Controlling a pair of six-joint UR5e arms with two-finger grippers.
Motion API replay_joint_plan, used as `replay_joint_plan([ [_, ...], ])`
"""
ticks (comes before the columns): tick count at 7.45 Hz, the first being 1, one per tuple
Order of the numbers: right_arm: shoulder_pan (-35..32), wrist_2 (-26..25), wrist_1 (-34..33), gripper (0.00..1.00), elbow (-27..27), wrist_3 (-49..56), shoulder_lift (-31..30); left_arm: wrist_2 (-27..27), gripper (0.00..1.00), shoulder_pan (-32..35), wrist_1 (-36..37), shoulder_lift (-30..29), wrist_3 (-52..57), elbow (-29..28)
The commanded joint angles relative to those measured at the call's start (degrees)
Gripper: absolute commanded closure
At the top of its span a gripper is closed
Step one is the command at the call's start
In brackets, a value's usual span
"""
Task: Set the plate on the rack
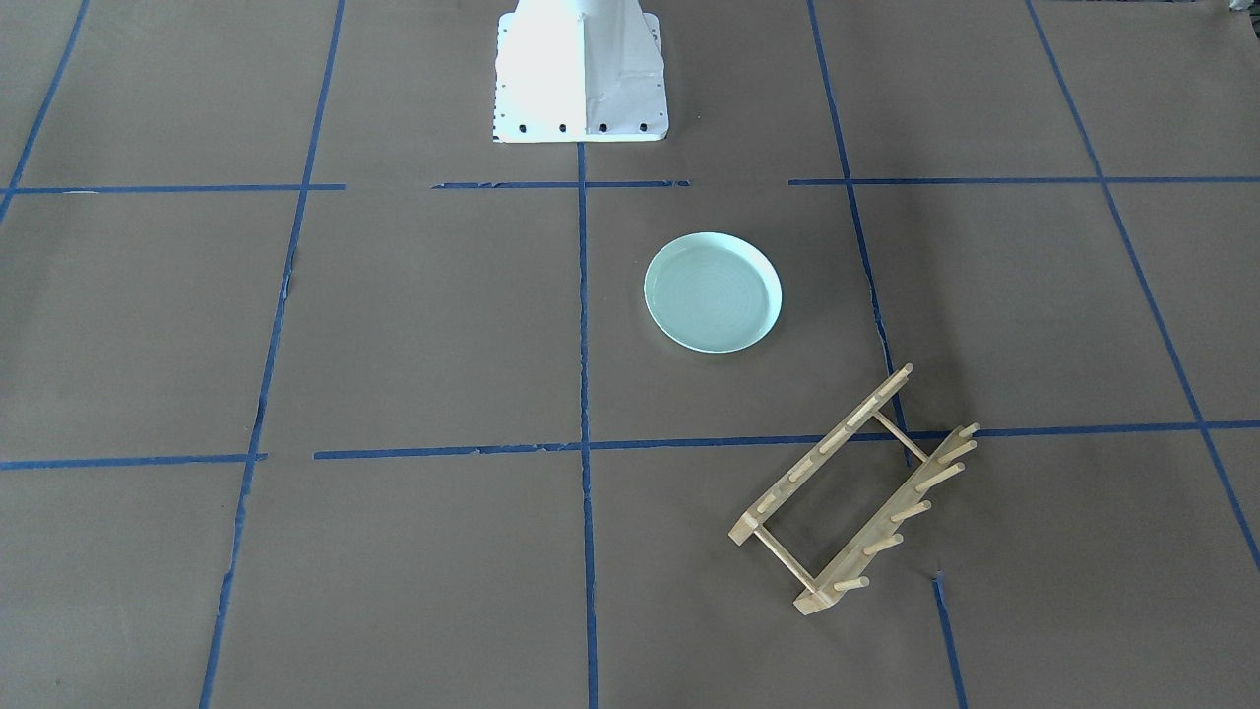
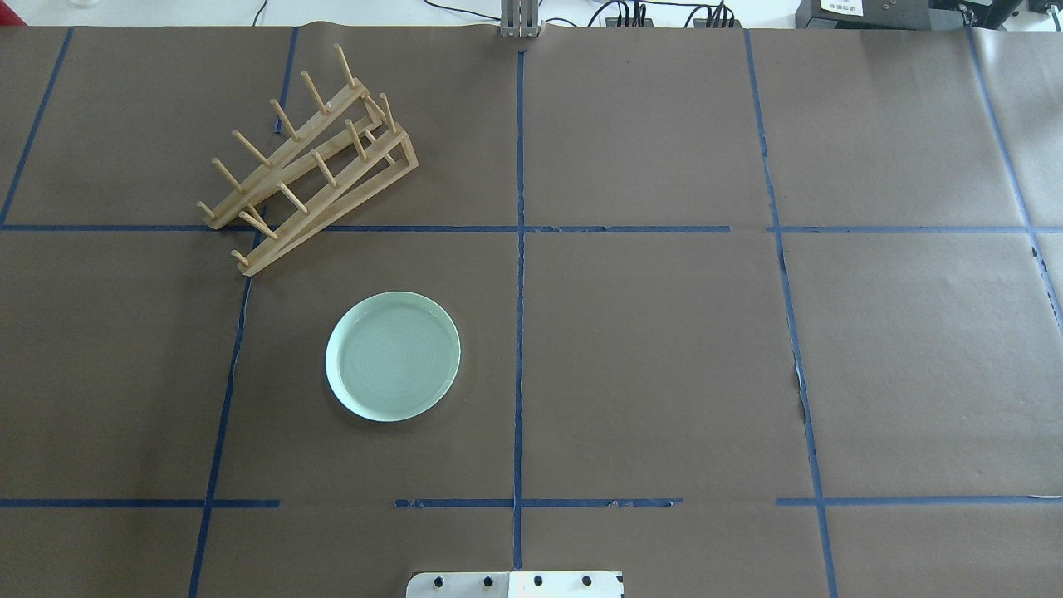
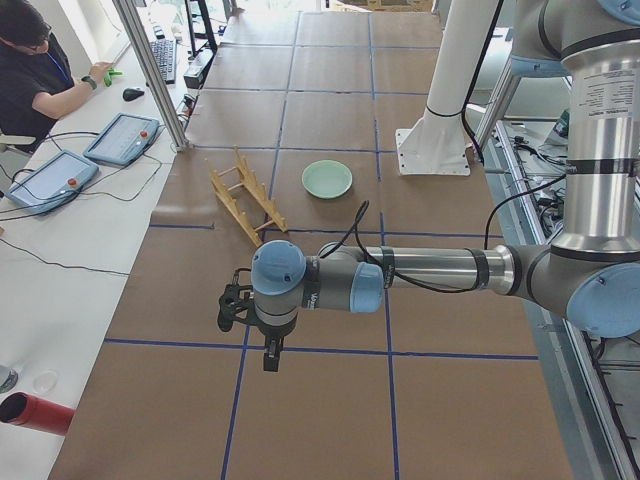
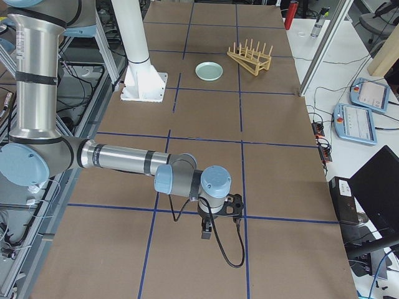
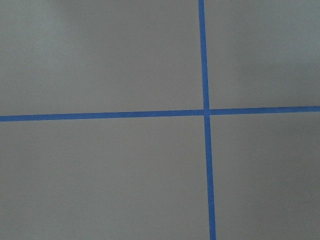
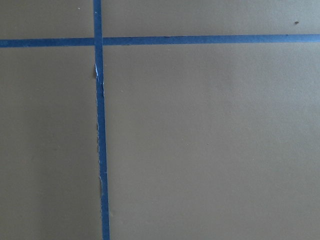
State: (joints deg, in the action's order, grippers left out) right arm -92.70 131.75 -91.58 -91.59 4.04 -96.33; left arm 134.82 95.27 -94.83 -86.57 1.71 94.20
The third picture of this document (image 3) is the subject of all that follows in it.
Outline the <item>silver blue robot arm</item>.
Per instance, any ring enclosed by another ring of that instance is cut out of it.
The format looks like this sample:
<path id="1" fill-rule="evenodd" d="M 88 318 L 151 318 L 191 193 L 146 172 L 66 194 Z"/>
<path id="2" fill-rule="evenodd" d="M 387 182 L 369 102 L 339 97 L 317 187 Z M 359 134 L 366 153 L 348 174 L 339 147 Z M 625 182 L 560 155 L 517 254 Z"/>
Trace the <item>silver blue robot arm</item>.
<path id="1" fill-rule="evenodd" d="M 252 261 L 247 312 L 265 338 L 265 370 L 278 368 L 300 309 L 371 313 L 395 283 L 517 296 L 606 338 L 638 330 L 639 243 L 631 219 L 639 172 L 639 5 L 523 2 L 514 48 L 527 59 L 559 61 L 572 78 L 561 234 L 547 246 L 333 245 L 315 256 L 287 241 L 268 242 Z"/>

